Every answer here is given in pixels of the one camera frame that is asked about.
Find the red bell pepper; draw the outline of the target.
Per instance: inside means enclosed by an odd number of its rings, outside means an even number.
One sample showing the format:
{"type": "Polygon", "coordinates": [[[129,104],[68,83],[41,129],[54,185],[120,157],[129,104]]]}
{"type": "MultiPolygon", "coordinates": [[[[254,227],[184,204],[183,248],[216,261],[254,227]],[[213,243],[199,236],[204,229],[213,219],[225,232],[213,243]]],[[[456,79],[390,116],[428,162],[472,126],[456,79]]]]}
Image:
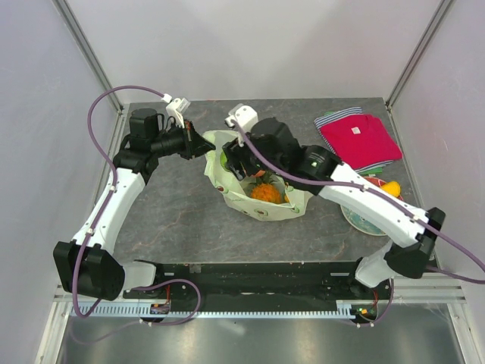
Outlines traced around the red bell pepper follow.
{"type": "Polygon", "coordinates": [[[365,179],[379,188],[386,184],[385,180],[382,180],[378,177],[366,177],[365,179]]]}

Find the peach fruit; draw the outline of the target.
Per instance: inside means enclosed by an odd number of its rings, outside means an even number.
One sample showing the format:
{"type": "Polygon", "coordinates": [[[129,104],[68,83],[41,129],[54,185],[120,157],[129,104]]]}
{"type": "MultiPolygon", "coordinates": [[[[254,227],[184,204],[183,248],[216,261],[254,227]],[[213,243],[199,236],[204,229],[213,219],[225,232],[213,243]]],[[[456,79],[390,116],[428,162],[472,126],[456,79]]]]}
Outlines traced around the peach fruit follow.
{"type": "Polygon", "coordinates": [[[255,174],[253,174],[252,176],[253,177],[262,177],[265,173],[266,173],[266,171],[260,170],[260,171],[256,172],[255,174]]]}

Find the green round fruit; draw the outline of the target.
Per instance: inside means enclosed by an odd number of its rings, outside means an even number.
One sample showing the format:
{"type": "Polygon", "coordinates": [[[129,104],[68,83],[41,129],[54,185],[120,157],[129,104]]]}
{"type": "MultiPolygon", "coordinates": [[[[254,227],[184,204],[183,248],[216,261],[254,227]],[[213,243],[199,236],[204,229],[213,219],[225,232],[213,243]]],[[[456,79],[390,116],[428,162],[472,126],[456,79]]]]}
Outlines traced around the green round fruit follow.
{"type": "Polygon", "coordinates": [[[225,156],[225,154],[222,152],[220,154],[220,163],[221,163],[221,167],[227,171],[227,166],[226,166],[226,163],[227,163],[227,157],[225,156]]]}

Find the small pineapple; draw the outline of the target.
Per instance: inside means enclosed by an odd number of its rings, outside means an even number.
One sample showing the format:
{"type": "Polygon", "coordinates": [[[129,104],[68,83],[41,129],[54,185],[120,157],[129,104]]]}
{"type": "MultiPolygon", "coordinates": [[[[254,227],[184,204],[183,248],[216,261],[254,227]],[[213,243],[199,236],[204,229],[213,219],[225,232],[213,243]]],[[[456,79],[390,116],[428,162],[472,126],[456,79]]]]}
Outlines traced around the small pineapple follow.
{"type": "Polygon", "coordinates": [[[250,183],[251,190],[249,197],[262,202],[273,204],[282,204],[286,198],[277,188],[277,177],[272,172],[266,171],[262,177],[253,177],[254,181],[250,183]]]}

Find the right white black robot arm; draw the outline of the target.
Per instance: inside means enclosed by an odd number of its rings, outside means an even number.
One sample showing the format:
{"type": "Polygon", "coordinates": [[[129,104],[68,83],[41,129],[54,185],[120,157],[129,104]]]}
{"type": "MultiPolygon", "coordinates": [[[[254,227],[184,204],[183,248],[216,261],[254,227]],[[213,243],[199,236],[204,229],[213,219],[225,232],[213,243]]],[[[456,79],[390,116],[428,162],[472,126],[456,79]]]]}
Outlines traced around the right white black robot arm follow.
{"type": "Polygon", "coordinates": [[[225,123],[238,133],[236,140],[223,147],[227,168],[238,179],[272,171],[292,187],[345,206],[390,238],[385,247],[358,261],[346,285],[353,297],[365,298],[378,284],[397,275],[419,279],[429,269],[446,217],[443,210],[406,204],[324,147],[300,145],[276,118],[254,121],[249,130],[234,117],[225,123]]]}

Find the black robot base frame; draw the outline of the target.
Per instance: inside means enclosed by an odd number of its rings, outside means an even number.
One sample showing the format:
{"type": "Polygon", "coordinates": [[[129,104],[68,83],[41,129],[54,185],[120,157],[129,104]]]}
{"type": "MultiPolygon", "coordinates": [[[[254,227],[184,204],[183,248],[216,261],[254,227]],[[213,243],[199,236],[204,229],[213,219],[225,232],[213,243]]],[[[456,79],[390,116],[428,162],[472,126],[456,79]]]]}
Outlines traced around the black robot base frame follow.
{"type": "Polygon", "coordinates": [[[146,292],[125,290],[125,299],[169,299],[192,311],[331,310],[339,301],[382,303],[390,282],[367,288],[353,278],[356,262],[238,262],[156,264],[155,283],[146,292]]]}

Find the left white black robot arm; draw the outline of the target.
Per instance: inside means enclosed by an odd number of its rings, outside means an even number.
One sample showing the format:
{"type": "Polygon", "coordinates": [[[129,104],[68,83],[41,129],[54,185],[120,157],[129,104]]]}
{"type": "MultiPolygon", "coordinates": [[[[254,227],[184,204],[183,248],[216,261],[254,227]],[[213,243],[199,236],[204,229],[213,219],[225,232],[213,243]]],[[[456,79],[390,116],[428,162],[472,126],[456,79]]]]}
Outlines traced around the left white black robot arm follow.
{"type": "Polygon", "coordinates": [[[101,300],[114,300],[127,285],[128,268],[112,256],[120,228],[143,191],[158,160],[178,154],[190,160],[215,146],[198,134],[193,123],[165,117],[153,108],[139,108],[129,119],[130,132],[113,157],[114,171],[86,223],[69,242],[53,251],[65,291],[101,300]]]}

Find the pale green plastic bag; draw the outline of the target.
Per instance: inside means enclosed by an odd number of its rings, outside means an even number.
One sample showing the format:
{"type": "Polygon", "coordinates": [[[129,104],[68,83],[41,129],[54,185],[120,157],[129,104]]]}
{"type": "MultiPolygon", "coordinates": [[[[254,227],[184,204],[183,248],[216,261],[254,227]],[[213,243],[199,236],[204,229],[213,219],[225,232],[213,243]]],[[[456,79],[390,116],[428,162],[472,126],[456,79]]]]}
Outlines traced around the pale green plastic bag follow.
{"type": "Polygon", "coordinates": [[[216,146],[215,151],[210,151],[205,155],[205,176],[211,181],[213,187],[222,194],[228,207],[259,221],[282,221],[298,218],[305,214],[308,201],[311,198],[309,192],[297,190],[285,182],[283,178],[275,175],[278,180],[277,188],[286,198],[286,202],[279,205],[262,202],[249,197],[251,190],[249,185],[254,181],[253,177],[237,180],[231,172],[221,167],[222,146],[237,139],[236,133],[213,130],[203,133],[202,136],[216,146]]]}

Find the yellow bell pepper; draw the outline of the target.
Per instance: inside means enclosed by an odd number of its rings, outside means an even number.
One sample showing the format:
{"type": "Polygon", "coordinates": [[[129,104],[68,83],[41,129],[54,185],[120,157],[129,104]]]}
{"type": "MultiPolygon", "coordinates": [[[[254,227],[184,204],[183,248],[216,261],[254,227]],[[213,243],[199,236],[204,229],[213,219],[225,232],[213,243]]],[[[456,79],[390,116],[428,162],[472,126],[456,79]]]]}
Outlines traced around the yellow bell pepper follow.
{"type": "Polygon", "coordinates": [[[384,192],[396,198],[400,197],[401,195],[401,186],[397,181],[393,180],[393,181],[387,182],[383,184],[380,188],[384,192]]]}

